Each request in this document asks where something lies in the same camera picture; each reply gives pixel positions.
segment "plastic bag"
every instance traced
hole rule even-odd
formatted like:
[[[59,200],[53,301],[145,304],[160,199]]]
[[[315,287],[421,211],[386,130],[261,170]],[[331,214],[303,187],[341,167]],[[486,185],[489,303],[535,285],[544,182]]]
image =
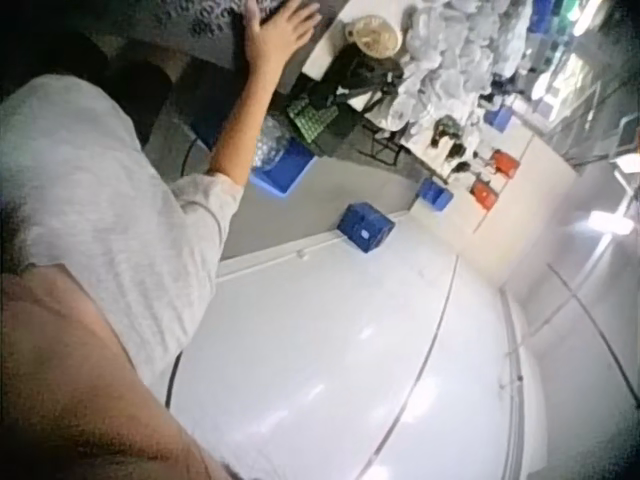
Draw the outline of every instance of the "plastic bag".
[[[498,36],[500,28],[500,17],[491,8],[491,5],[484,4],[477,13],[469,16],[468,39],[485,46],[492,38]]]
[[[467,93],[489,93],[493,70],[493,53],[488,48],[479,50],[479,57],[472,68],[463,71],[464,90]]]
[[[445,48],[445,22],[440,16],[440,11],[438,7],[424,7],[413,15],[405,45],[414,60],[430,65],[439,63],[440,52]]]
[[[446,49],[445,54],[451,51],[457,56],[469,33],[467,16],[457,10],[443,8],[440,17],[444,20],[445,24],[443,34]]]
[[[410,120],[416,100],[416,97],[410,95],[389,97],[367,117],[378,127],[396,132]]]
[[[498,15],[502,15],[509,8],[511,0],[493,0],[493,11]]]
[[[474,13],[480,6],[480,0],[451,0],[451,5],[464,13]]]
[[[291,135],[280,124],[267,116],[264,119],[253,157],[253,168],[273,167],[284,153]]]
[[[469,72],[476,68],[476,65],[480,61],[480,45],[475,42],[467,40],[467,42],[460,49],[460,71]]]
[[[508,78],[516,72],[526,48],[532,13],[532,0],[518,0],[509,5],[501,18],[494,51],[494,72],[498,75]]]

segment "small blue box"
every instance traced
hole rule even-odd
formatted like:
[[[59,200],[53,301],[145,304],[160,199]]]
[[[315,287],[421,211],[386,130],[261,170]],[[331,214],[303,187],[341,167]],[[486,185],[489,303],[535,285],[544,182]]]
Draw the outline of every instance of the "small blue box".
[[[431,178],[427,178],[422,182],[420,190],[418,190],[418,196],[437,212],[442,212],[453,200],[453,193]]]
[[[511,118],[513,117],[513,108],[503,106],[498,110],[487,110],[484,114],[484,123],[498,130],[500,133],[504,133]]]
[[[352,203],[342,216],[338,230],[364,253],[378,248],[396,226],[368,203]]]
[[[293,191],[314,160],[313,152],[292,138],[275,165],[253,169],[251,183],[284,198]]]

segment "black cable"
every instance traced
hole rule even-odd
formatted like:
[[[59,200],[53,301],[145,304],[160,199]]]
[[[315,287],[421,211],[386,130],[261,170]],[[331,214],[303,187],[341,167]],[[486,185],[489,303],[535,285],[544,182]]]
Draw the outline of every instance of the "black cable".
[[[176,375],[178,374],[178,368],[180,367],[180,360],[182,360],[182,352],[178,354],[173,362],[173,368],[171,369],[171,375],[169,376],[169,383],[167,384],[167,395],[164,398],[164,406],[167,410],[171,410],[171,398],[173,397],[173,384],[176,381]]]
[[[180,167],[180,178],[184,177],[184,172],[187,169],[187,161],[191,156],[191,151],[193,147],[195,147],[196,143],[198,143],[198,137],[195,137],[191,143],[189,144],[189,148],[187,148],[187,153],[184,155],[184,159],[182,159],[182,167]]]

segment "blue box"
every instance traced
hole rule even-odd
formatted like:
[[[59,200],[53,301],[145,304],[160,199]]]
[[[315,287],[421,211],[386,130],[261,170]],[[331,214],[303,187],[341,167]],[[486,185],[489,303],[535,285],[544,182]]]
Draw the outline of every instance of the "blue box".
[[[249,178],[254,185],[284,198],[293,191],[314,160],[313,152],[292,138],[275,165],[266,169],[254,168]]]
[[[534,0],[531,20],[529,21],[529,33],[545,34],[551,28],[554,0]]]
[[[437,212],[442,212],[453,200],[453,193],[431,178],[427,178],[422,182],[420,190],[418,190],[418,196]]]
[[[492,126],[500,133],[504,133],[509,126],[509,122],[511,122],[512,117],[513,109],[511,107],[503,106],[493,112],[487,111],[484,114],[484,123]]]
[[[364,253],[378,248],[396,224],[368,203],[352,203],[342,216],[338,230]]]

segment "light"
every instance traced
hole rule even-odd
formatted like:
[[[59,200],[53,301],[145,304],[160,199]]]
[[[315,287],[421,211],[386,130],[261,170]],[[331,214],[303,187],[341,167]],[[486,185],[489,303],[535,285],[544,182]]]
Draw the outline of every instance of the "light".
[[[591,21],[593,20],[593,17],[596,14],[596,11],[598,10],[598,7],[601,3],[602,0],[589,0],[589,3],[582,11],[582,15],[580,15],[580,19],[578,19],[576,26],[573,27],[574,36],[579,37],[587,31],[587,29],[591,26]]]
[[[551,81],[551,73],[545,72],[538,77],[536,80],[536,84],[533,86],[533,90],[531,91],[531,99],[532,100],[540,100],[547,94],[547,87],[549,86],[549,82]]]
[[[582,15],[582,10],[580,10],[580,7],[576,3],[575,6],[573,7],[573,10],[567,13],[567,19],[571,22],[575,22],[580,18],[581,15]]]
[[[634,228],[633,221],[621,215],[593,211],[589,216],[589,226],[602,233],[613,233],[615,235],[629,235]]]
[[[389,471],[386,467],[374,465],[362,476],[361,480],[389,480]]]
[[[615,160],[624,173],[640,173],[640,154],[629,153]]]
[[[401,421],[404,423],[413,423],[424,416],[433,404],[438,394],[438,385],[431,379],[427,378],[421,381],[411,393],[411,397],[407,402],[407,408],[402,415]]]
[[[311,391],[307,395],[307,402],[310,402],[311,400],[316,398],[318,395],[320,395],[324,389],[325,389],[324,383],[316,385],[313,389],[311,389]]]

